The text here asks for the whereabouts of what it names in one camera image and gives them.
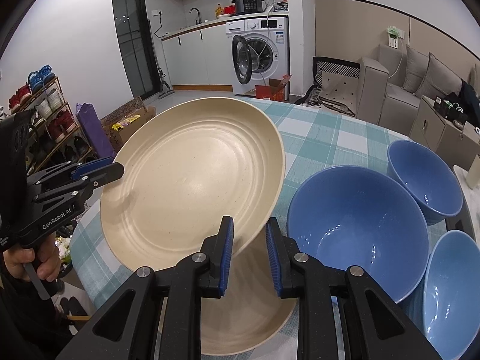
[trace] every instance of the purple bag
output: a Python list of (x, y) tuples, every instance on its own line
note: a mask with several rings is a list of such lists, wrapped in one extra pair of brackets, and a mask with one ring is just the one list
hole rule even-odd
[(115, 157), (117, 153), (113, 150), (109, 138), (105, 135), (93, 104), (77, 103), (75, 114), (98, 157)]

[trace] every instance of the bowl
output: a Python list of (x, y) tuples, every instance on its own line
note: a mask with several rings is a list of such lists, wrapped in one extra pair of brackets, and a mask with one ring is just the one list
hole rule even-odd
[(277, 296), (261, 234), (285, 175), (270, 118), (232, 98), (192, 100), (148, 121), (115, 161), (125, 173), (105, 185), (100, 219), (113, 254), (132, 271), (175, 266), (218, 232), (223, 215), (234, 220), (225, 297), (202, 300), (202, 353), (244, 352), (274, 335), (295, 300)]
[(287, 215), (298, 247), (338, 269), (361, 266), (396, 302), (418, 285), (428, 261), (425, 218), (391, 178), (360, 166), (336, 166), (307, 179)]
[(427, 225), (458, 215), (463, 195), (457, 178), (434, 152), (411, 140), (388, 146), (387, 174), (415, 199)]
[(431, 252), (425, 278), (402, 304), (443, 360), (458, 359), (480, 329), (480, 250), (459, 230)]

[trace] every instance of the faucet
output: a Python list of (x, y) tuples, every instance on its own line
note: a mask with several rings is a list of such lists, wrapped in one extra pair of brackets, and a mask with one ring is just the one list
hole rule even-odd
[(201, 15), (200, 15), (200, 11), (198, 10), (198, 8), (192, 8), (192, 9), (190, 9), (190, 12), (189, 12), (189, 13), (191, 13), (194, 9), (195, 9), (195, 10), (197, 11), (197, 13), (198, 13), (198, 21), (197, 21), (197, 19), (195, 19), (195, 24), (201, 24), (201, 23), (202, 23), (202, 17), (201, 17)]

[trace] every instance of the beige wall panel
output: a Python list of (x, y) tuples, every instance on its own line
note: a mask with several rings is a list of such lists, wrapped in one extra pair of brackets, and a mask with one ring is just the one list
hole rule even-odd
[(395, 26), (409, 39), (409, 17), (355, 0), (315, 0), (315, 55), (359, 62), (376, 58), (378, 44), (388, 44), (386, 29)]
[(469, 73), (475, 62), (480, 61), (445, 34), (435, 28), (416, 19), (410, 22), (410, 47), (423, 54), (432, 53), (465, 81), (469, 79)]

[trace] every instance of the soap bottle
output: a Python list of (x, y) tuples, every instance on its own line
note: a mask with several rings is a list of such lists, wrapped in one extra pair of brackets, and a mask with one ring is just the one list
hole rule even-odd
[(218, 19), (218, 17), (219, 17), (220, 15), (223, 15), (224, 12), (225, 12), (225, 11), (223, 10), (222, 6), (219, 4), (219, 5), (217, 6), (217, 9), (215, 9), (215, 16), (217, 17), (217, 19)]

